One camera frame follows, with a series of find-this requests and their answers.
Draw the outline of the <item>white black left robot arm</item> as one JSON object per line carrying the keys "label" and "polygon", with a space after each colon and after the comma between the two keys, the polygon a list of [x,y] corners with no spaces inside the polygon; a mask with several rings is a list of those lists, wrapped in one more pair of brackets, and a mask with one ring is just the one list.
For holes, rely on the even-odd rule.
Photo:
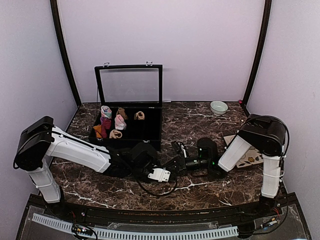
{"label": "white black left robot arm", "polygon": [[140,142],[133,148],[121,149],[94,145],[66,133],[54,125],[52,117],[44,116],[21,133],[13,168],[29,175],[60,218],[67,218],[71,208],[63,201],[63,190],[53,178],[47,157],[65,159],[109,177],[132,176],[138,185],[149,181],[178,181],[174,172],[160,165],[158,153],[149,143]]}

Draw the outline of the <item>striped beige maroon sock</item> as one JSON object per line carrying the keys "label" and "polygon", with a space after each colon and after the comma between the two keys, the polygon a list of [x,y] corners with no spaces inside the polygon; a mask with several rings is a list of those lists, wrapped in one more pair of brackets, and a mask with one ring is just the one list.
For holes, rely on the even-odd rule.
{"label": "striped beige maroon sock", "polygon": [[145,114],[142,111],[138,111],[134,114],[134,120],[144,120]]}

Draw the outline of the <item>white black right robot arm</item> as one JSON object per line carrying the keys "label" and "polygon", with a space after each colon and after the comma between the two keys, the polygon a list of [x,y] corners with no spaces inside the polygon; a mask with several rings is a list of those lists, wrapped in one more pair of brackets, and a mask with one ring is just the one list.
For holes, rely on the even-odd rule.
{"label": "white black right robot arm", "polygon": [[216,179],[224,178],[240,159],[255,148],[263,160],[261,196],[264,199],[255,205],[255,213],[266,217],[275,208],[272,200],[278,194],[284,174],[284,160],[290,144],[287,125],[277,117],[251,114],[241,125],[222,156],[218,156],[217,144],[208,137],[197,141],[197,156],[191,157],[181,142],[171,143],[176,156],[164,167],[179,176],[190,171],[206,170]]}

